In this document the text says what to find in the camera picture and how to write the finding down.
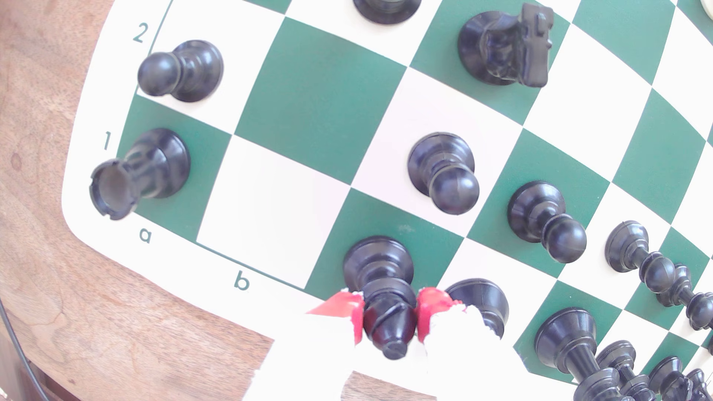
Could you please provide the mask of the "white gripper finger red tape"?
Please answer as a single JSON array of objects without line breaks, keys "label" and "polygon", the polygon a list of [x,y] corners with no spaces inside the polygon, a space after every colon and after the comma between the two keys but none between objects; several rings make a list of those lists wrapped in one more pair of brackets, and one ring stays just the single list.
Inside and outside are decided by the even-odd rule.
[{"label": "white gripper finger red tape", "polygon": [[340,290],[289,320],[242,400],[341,400],[363,336],[364,295]]},{"label": "white gripper finger red tape", "polygon": [[435,287],[421,289],[417,302],[418,338],[437,400],[572,400],[570,390],[530,374],[477,307]]}]

